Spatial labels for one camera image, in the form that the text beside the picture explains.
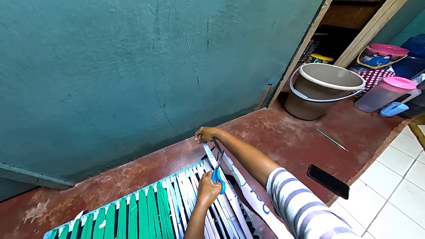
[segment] yellow container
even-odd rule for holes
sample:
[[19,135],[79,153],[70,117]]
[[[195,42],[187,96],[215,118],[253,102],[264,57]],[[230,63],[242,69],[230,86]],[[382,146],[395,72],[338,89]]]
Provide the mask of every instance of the yellow container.
[[328,64],[329,62],[333,61],[334,58],[332,57],[324,57],[322,55],[319,55],[317,53],[313,53],[309,56],[309,59],[307,60],[307,63],[323,63]]

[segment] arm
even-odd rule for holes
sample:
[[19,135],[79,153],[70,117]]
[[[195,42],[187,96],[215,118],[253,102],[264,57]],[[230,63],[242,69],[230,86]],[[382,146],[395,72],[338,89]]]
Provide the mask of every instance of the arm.
[[204,238],[204,225],[207,210],[215,201],[221,191],[221,183],[214,184],[211,180],[212,171],[202,175],[199,181],[198,198],[195,207],[187,224],[183,239],[202,239]]
[[270,173],[280,167],[258,149],[219,128],[201,127],[195,133],[198,143],[214,139],[220,141],[263,188],[266,188]]
[[218,139],[248,173],[266,189],[276,213],[287,222],[292,233],[299,233],[296,238],[318,238],[318,235],[332,238],[339,233],[344,233],[345,239],[360,238],[344,219],[336,216],[294,175],[280,168],[258,149],[218,128],[201,127],[195,133],[195,141],[198,143],[214,139]]

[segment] green fabric strip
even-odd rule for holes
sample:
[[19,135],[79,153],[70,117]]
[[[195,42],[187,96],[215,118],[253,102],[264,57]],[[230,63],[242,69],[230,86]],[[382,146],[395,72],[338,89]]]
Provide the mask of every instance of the green fabric strip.
[[130,197],[128,209],[128,239],[137,239],[137,204],[134,193]]
[[117,239],[127,239],[127,202],[125,198],[119,201]]
[[77,239],[79,227],[79,219],[75,220],[74,227],[72,228],[71,239]]
[[54,230],[52,231],[52,234],[50,234],[49,239],[55,239],[56,235],[57,235],[57,229],[54,229]]
[[149,214],[149,238],[162,239],[153,187],[149,187],[149,190],[147,191],[147,212]]
[[147,202],[145,190],[139,191],[139,239],[149,238],[149,222],[147,219]]
[[59,236],[59,239],[66,239],[66,236],[68,235],[69,232],[69,225],[65,225],[65,227],[62,230],[62,233]]
[[82,229],[81,239],[91,239],[92,229],[93,229],[93,213],[87,216],[87,220]]
[[115,204],[110,204],[106,212],[106,226],[104,239],[114,239]]
[[161,192],[161,183],[157,183],[156,198],[158,201],[158,212],[159,212],[159,223],[161,226],[162,237],[168,239],[167,235],[167,224],[165,223],[165,215],[164,215],[164,197]]
[[170,218],[170,204],[168,203],[168,194],[167,190],[162,187],[162,184],[159,183],[158,192],[160,192],[162,197],[162,211],[164,219],[161,220],[161,225],[165,225],[165,230],[168,238],[174,238],[173,226],[171,225]]
[[100,228],[100,225],[105,221],[105,208],[100,209],[99,214],[94,224],[93,239],[103,239],[103,233],[105,232],[105,225]]

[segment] beige bucket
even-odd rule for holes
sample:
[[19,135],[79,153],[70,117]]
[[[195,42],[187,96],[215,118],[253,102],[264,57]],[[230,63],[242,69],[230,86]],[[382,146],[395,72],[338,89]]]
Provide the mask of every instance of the beige bucket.
[[[293,78],[300,72],[295,84]],[[335,65],[308,63],[300,66],[289,81],[291,92],[285,109],[302,120],[315,120],[337,101],[352,97],[365,89],[358,74]]]

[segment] wooden door frame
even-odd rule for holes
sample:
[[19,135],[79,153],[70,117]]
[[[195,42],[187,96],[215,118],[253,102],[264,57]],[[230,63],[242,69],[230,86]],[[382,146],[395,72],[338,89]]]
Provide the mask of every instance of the wooden door frame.
[[335,61],[335,65],[347,67],[406,2],[407,0],[386,0],[368,24]]
[[[270,100],[267,108],[270,108],[281,92],[283,86],[291,76],[294,71],[295,65],[298,63],[302,53],[306,49],[308,43],[310,42],[313,34],[316,32],[317,27],[319,26],[323,16],[328,11],[329,6],[333,0],[325,0],[322,4],[320,11],[317,13],[316,18],[310,24],[310,28],[304,35],[304,39],[299,45],[296,53],[291,59],[289,66],[286,68],[285,73],[278,86],[276,87],[273,97]],[[372,40],[372,38],[379,32],[379,30],[394,16],[394,14],[407,2],[407,0],[386,0],[375,15],[370,19],[366,26],[360,31],[360,33],[354,38],[351,44],[347,49],[342,53],[342,55],[337,59],[334,65],[340,67],[347,67],[352,60],[367,46],[367,44]]]

